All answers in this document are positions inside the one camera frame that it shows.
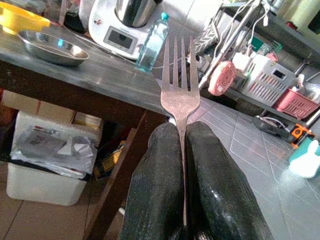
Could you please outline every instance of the fork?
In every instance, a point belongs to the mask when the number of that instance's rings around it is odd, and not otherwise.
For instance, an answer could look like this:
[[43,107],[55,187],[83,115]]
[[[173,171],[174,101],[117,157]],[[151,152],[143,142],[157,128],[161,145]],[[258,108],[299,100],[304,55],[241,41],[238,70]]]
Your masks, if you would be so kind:
[[196,54],[194,41],[190,37],[190,89],[187,83],[187,70],[185,58],[185,42],[181,39],[181,87],[178,78],[178,41],[174,39],[173,54],[173,75],[172,84],[170,84],[170,58],[169,58],[169,39],[166,40],[163,69],[162,69],[162,87],[161,87],[161,105],[171,114],[176,122],[179,132],[182,168],[183,168],[183,184],[184,184],[184,205],[183,205],[183,224],[187,225],[187,161],[185,154],[185,136],[187,128],[187,120],[200,105],[200,93],[198,83],[198,70],[196,65]]

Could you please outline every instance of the white toy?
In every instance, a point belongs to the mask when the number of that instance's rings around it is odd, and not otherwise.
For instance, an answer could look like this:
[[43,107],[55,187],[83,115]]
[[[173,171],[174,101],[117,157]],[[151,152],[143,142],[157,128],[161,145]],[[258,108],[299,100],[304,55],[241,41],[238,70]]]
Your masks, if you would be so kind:
[[316,155],[318,147],[318,141],[313,140],[308,146],[308,150],[305,154],[291,161],[289,166],[291,172],[303,178],[313,178],[320,166],[320,156]]

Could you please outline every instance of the metal jug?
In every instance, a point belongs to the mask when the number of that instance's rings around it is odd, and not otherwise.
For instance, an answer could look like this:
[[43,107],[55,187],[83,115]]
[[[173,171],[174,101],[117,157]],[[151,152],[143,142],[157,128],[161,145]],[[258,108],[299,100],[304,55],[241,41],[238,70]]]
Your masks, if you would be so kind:
[[144,26],[162,0],[117,0],[115,14],[128,27]]

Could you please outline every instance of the plastic bottle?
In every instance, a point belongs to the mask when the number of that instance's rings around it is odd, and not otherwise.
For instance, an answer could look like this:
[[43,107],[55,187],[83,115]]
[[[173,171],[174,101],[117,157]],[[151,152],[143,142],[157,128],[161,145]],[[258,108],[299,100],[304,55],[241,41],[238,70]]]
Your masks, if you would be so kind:
[[163,12],[161,19],[154,21],[136,61],[141,71],[151,72],[168,35],[168,18],[169,15]]

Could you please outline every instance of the metal table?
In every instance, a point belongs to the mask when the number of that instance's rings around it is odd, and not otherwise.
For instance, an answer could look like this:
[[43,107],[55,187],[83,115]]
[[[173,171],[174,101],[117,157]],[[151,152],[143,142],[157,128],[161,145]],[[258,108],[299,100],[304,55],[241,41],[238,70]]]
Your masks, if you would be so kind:
[[0,30],[0,88],[131,127],[83,238],[103,239],[127,195],[151,132],[165,121],[161,89],[152,74],[82,44],[62,27],[43,32],[78,45],[90,58],[78,67],[55,65],[27,53],[18,37]]

